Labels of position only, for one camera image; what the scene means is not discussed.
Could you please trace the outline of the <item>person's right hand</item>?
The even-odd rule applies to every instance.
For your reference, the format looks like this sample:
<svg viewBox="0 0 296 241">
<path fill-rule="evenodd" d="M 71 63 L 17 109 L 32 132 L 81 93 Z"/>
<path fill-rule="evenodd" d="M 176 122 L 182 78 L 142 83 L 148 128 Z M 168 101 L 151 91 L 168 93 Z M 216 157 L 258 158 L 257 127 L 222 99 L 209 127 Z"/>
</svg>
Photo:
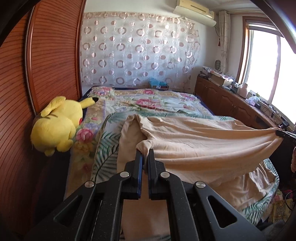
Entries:
<svg viewBox="0 0 296 241">
<path fill-rule="evenodd" d="M 296 172 L 296 147 L 293 149 L 292 153 L 291 171 L 293 173 Z"/>
</svg>

